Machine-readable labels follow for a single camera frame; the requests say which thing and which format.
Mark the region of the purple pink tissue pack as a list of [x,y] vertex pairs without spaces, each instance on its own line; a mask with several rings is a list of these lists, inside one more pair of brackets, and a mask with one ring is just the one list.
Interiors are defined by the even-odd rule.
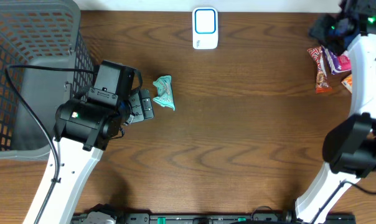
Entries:
[[322,46],[322,52],[325,59],[327,60],[327,64],[332,75],[351,71],[351,64],[347,51],[345,51],[342,55],[337,56],[333,52]]

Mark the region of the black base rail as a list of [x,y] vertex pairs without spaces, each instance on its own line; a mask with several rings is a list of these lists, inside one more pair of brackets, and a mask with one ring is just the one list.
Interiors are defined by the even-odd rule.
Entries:
[[282,218],[272,213],[254,215],[150,215],[147,213],[123,213],[112,216],[100,212],[91,212],[72,217],[71,223],[96,224],[229,224],[229,223],[284,223]]

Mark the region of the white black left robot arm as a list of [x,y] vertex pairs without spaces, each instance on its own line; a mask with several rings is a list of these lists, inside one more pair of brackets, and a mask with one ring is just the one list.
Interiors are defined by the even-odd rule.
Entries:
[[24,223],[69,223],[83,188],[109,141],[122,127],[154,117],[150,95],[133,87],[141,72],[103,61],[94,85],[60,105],[55,114],[53,154]]

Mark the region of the green wet wipes packet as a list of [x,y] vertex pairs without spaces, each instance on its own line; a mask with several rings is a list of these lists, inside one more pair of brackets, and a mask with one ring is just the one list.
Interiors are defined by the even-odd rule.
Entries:
[[157,89],[157,96],[153,98],[153,101],[162,107],[171,108],[175,111],[176,107],[171,82],[172,77],[170,75],[161,76],[153,82],[153,85]]

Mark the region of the orange snack packet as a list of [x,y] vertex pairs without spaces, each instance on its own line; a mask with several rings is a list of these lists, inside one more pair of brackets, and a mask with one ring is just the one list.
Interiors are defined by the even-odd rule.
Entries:
[[352,74],[346,76],[341,83],[343,86],[350,92],[352,93]]

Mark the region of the brown red chocolate bar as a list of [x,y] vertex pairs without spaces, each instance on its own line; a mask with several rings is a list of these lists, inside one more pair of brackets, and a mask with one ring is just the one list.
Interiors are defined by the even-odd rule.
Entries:
[[328,80],[326,71],[324,68],[324,61],[322,57],[322,47],[314,47],[307,49],[309,56],[314,60],[314,63],[317,66],[317,74],[316,74],[316,83],[315,83],[315,91],[316,93],[325,93],[332,90]]

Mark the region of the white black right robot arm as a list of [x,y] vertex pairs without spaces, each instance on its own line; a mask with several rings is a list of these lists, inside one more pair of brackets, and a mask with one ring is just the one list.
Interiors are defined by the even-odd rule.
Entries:
[[354,79],[349,117],[325,137],[321,170],[294,210],[280,218],[283,223],[352,223],[353,218],[329,211],[350,187],[372,194],[358,183],[376,172],[376,0],[339,6],[338,15],[320,16],[309,36],[334,54],[349,56]]

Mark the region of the grey plastic lattice basket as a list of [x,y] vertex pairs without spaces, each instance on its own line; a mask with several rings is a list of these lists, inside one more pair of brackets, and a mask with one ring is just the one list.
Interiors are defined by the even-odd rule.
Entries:
[[92,85],[73,1],[0,0],[0,159],[46,160],[55,112]]

